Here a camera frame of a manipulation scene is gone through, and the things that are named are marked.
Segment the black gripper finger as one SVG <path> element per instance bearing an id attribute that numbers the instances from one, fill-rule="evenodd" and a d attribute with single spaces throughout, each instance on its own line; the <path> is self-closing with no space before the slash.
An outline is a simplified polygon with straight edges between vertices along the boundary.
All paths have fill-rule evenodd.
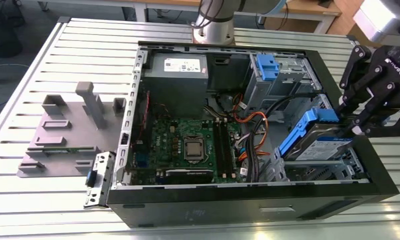
<path id="1" fill-rule="evenodd" d="M 373 97 L 384 95 L 385 85 L 385 47 L 373 52 L 364 45 L 356 45 L 350 52 L 338 87 L 342 95 L 334 112 L 345 117 L 354 112 L 360 104 Z"/>
<path id="2" fill-rule="evenodd" d="M 372 97 L 362 111 L 348 125 L 354 135 L 368 138 L 400 137 L 400 117 L 393 125 L 385 125 L 384 121 L 400 110 L 400 87 L 394 82 L 370 90 Z"/>

